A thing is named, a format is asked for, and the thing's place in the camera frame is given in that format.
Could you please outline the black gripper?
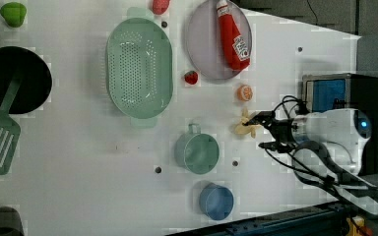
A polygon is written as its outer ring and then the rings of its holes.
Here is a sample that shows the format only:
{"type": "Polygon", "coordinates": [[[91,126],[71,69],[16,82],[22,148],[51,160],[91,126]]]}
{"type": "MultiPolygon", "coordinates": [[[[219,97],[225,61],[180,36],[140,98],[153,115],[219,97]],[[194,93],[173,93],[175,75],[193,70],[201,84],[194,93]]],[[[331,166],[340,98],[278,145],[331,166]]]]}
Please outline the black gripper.
{"type": "Polygon", "coordinates": [[[270,133],[276,142],[259,143],[259,147],[278,153],[290,153],[292,147],[284,144],[294,144],[295,139],[292,134],[292,119],[277,120],[274,111],[261,111],[248,120],[245,125],[261,125],[270,127],[270,133]]]}

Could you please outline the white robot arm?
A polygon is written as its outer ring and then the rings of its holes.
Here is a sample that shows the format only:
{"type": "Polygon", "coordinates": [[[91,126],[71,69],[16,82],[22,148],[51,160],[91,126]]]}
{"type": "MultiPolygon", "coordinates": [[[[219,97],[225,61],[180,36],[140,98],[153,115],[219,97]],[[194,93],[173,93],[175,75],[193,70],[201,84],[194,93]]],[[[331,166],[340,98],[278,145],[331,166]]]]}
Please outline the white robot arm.
{"type": "Polygon", "coordinates": [[[301,183],[378,217],[378,187],[359,176],[363,151],[372,136],[364,113],[343,108],[278,120],[273,111],[262,111],[242,125],[268,130],[274,139],[259,147],[267,153],[287,154],[288,167],[301,183]]]}

